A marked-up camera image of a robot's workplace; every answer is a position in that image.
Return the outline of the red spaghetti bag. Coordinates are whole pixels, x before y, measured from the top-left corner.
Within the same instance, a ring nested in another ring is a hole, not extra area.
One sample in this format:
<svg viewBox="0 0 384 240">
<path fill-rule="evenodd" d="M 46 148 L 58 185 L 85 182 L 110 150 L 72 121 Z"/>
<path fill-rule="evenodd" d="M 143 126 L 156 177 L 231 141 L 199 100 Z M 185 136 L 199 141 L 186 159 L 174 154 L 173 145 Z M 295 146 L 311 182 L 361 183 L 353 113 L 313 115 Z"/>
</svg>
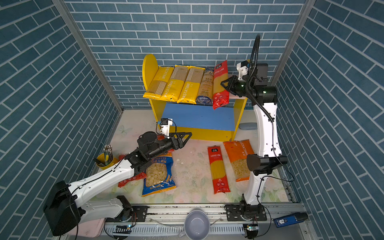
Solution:
<svg viewBox="0 0 384 240">
<path fill-rule="evenodd" d="M 220 146 L 208 147 L 208 155 L 214 194 L 230 193 L 231 191 Z"/>
<path fill-rule="evenodd" d="M 213 85 L 213 109 L 223 107 L 229 103 L 230 94 L 221 85 L 223 81 L 228 79 L 228 62 L 224 61 L 215 66 L 214 69 L 214 85 Z"/>
</svg>

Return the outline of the blue-top Moli pasta bag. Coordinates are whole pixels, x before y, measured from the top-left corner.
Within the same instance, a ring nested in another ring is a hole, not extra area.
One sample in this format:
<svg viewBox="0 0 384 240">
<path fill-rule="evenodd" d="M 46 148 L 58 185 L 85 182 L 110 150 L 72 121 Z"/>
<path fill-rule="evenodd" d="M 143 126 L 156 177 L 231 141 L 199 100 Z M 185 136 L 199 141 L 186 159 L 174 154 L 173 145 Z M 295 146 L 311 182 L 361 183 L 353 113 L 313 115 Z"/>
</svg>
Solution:
<svg viewBox="0 0 384 240">
<path fill-rule="evenodd" d="M 200 84 L 198 96 L 196 98 L 197 104 L 203 104 L 203 105 L 213 104 L 213 83 L 214 83 L 214 71 L 212 68 L 206 69 Z"/>
</svg>

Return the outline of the yellow spaghetti bag long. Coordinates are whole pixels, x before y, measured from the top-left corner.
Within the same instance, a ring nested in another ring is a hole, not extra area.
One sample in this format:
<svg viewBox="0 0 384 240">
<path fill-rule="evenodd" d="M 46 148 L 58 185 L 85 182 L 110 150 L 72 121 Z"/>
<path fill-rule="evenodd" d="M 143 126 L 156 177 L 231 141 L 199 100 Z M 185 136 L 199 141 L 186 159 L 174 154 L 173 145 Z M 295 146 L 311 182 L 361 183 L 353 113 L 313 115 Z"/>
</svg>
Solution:
<svg viewBox="0 0 384 240">
<path fill-rule="evenodd" d="M 189 73 L 189 67 L 175 66 L 169 82 L 160 98 L 166 102 L 177 102 Z"/>
</svg>

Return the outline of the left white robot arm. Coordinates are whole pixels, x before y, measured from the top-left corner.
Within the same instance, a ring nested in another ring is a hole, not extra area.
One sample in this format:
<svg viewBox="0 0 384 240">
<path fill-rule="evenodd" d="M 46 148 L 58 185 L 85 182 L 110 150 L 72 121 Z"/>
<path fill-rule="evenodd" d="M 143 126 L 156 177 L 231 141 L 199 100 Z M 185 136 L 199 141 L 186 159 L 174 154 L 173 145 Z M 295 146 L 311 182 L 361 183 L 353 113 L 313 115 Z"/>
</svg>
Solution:
<svg viewBox="0 0 384 240">
<path fill-rule="evenodd" d="M 124 196 L 91 204 L 90 200 L 119 182 L 144 172 L 155 157 L 185 146 L 191 132 L 171 133 L 158 140 L 155 132 L 139 136 L 138 147 L 112 167 L 76 182 L 54 184 L 43 205 L 43 212 L 53 236 L 61 236 L 80 224 L 98 219 L 136 219 L 132 205 Z"/>
</svg>

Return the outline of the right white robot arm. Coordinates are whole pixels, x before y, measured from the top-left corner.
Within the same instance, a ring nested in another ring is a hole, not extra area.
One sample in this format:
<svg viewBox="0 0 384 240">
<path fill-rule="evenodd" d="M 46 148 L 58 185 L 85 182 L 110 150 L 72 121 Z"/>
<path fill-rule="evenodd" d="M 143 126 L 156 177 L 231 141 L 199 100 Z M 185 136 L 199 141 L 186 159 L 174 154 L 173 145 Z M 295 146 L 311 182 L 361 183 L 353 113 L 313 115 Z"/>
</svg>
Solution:
<svg viewBox="0 0 384 240">
<path fill-rule="evenodd" d="M 274 169 L 288 162 L 278 141 L 276 87 L 268 86 L 257 74 L 256 64 L 243 61 L 237 64 L 238 75 L 221 83 L 231 95 L 251 100 L 257 119 L 259 146 L 254 154 L 247 155 L 250 170 L 248 188 L 240 201 L 240 214 L 245 220 L 265 220 L 266 211 L 261 194 Z"/>
</svg>

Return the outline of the yellow shelf unit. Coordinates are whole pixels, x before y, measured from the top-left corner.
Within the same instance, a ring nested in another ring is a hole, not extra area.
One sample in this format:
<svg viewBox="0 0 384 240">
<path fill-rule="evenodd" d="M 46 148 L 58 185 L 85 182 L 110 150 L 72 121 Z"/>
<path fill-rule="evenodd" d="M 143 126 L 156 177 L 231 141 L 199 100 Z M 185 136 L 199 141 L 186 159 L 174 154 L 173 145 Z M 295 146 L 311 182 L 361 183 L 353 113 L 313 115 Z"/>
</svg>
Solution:
<svg viewBox="0 0 384 240">
<path fill-rule="evenodd" d="M 158 69 L 156 57 L 153 54 L 146 55 L 142 66 L 146 91 Z M 230 98 L 235 101 L 232 108 L 220 107 L 216 110 L 210 105 L 149 101 L 157 123 L 161 118 L 173 120 L 170 131 L 191 132 L 195 140 L 227 142 L 235 140 L 247 104 L 247 98 Z"/>
</svg>

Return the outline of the blue shell pasta bag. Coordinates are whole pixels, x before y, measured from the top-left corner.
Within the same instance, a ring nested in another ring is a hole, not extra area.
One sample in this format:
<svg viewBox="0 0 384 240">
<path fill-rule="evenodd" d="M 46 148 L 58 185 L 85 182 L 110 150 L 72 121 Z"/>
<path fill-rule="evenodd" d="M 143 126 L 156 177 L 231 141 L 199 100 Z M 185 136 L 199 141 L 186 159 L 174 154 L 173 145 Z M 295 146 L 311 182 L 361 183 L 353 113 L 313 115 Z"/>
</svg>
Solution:
<svg viewBox="0 0 384 240">
<path fill-rule="evenodd" d="M 152 164 L 146 169 L 142 197 L 170 191 L 177 187 L 172 175 L 173 163 L 172 152 L 152 160 Z"/>
</svg>

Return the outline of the orange pasta bag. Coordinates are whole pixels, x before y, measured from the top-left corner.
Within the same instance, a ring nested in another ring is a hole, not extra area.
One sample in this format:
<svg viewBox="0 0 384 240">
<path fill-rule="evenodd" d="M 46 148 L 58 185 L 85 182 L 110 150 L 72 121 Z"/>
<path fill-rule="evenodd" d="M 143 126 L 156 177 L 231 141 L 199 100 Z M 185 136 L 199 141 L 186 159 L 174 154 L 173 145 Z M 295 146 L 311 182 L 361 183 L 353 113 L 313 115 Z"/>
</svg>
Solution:
<svg viewBox="0 0 384 240">
<path fill-rule="evenodd" d="M 247 165 L 247 156 L 254 154 L 250 140 L 224 142 L 224 147 L 235 173 L 236 182 L 249 180 L 250 170 Z"/>
</svg>

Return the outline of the grey oval case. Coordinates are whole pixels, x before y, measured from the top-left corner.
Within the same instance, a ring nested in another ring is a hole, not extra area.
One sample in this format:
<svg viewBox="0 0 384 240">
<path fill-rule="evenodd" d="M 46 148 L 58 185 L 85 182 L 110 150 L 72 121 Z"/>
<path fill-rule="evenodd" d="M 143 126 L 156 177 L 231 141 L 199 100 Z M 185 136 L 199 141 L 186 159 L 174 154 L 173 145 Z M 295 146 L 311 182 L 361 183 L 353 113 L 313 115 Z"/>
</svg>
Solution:
<svg viewBox="0 0 384 240">
<path fill-rule="evenodd" d="M 258 128 L 257 123 L 240 123 L 239 129 L 243 131 L 256 130 Z"/>
</svg>

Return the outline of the red macaroni bag lower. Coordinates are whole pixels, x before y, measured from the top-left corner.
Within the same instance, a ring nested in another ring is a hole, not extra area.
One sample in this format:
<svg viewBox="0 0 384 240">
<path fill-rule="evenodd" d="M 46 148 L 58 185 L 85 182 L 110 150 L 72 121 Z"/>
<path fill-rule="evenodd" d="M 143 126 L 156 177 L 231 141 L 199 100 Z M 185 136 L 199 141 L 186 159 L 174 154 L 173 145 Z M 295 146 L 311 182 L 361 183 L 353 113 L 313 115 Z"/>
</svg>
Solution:
<svg viewBox="0 0 384 240">
<path fill-rule="evenodd" d="M 124 187 L 125 185 L 127 185 L 128 183 L 132 182 L 132 181 L 137 181 L 137 180 L 142 180 L 142 179 L 145 179 L 147 177 L 146 173 L 140 173 L 132 178 L 129 178 L 129 179 L 126 179 L 126 180 L 123 180 L 121 182 L 118 183 L 118 187 L 119 188 L 122 188 Z"/>
</svg>

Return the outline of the yellow pen cup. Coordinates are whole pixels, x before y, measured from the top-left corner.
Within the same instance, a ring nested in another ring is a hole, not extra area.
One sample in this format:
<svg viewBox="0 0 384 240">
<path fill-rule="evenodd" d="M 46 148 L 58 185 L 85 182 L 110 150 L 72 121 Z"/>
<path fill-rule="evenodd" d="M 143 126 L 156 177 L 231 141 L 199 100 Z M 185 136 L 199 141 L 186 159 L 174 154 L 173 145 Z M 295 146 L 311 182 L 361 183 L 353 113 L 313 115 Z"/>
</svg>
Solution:
<svg viewBox="0 0 384 240">
<path fill-rule="evenodd" d="M 106 170 L 113 165 L 118 163 L 118 159 L 113 155 L 113 148 L 111 145 L 105 145 L 103 148 L 103 153 L 100 154 L 97 158 L 93 159 L 93 162 L 101 170 Z"/>
</svg>

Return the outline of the grey bowl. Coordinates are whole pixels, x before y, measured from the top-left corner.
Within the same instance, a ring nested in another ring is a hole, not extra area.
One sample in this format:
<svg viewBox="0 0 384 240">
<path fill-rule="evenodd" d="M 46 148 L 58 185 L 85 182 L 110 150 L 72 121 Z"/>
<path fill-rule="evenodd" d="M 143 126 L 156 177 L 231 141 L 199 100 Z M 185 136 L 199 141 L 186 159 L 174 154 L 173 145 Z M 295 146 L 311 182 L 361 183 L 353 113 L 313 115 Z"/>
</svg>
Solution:
<svg viewBox="0 0 384 240">
<path fill-rule="evenodd" d="M 211 223 L 202 210 L 192 210 L 186 217 L 184 229 L 178 234 L 179 238 L 187 236 L 190 240 L 204 240 L 210 232 Z"/>
</svg>

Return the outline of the pink tray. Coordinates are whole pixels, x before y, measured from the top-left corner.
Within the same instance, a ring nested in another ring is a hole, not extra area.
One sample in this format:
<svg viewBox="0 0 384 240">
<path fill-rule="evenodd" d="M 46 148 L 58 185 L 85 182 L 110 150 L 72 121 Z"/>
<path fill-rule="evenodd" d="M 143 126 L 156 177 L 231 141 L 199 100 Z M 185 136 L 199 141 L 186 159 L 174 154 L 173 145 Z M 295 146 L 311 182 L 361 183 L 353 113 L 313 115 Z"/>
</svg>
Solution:
<svg viewBox="0 0 384 240">
<path fill-rule="evenodd" d="M 71 231 L 67 233 L 68 236 L 78 236 L 86 238 L 96 238 L 98 237 L 104 227 L 105 219 L 93 220 L 79 224 L 79 230 L 77 227 L 74 227 Z"/>
</svg>

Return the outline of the blue handheld device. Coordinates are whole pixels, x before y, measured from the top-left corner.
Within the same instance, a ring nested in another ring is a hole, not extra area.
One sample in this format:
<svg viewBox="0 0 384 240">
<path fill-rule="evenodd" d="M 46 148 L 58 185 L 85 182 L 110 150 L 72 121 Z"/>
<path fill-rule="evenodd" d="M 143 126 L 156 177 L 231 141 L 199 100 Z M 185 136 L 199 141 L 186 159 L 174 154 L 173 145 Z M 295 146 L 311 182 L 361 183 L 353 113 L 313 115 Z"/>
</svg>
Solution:
<svg viewBox="0 0 384 240">
<path fill-rule="evenodd" d="M 283 216 L 277 219 L 274 219 L 274 223 L 277 228 L 282 228 L 294 224 L 299 224 L 304 222 L 305 220 L 308 219 L 308 214 L 307 213 L 293 213 L 287 216 Z"/>
</svg>

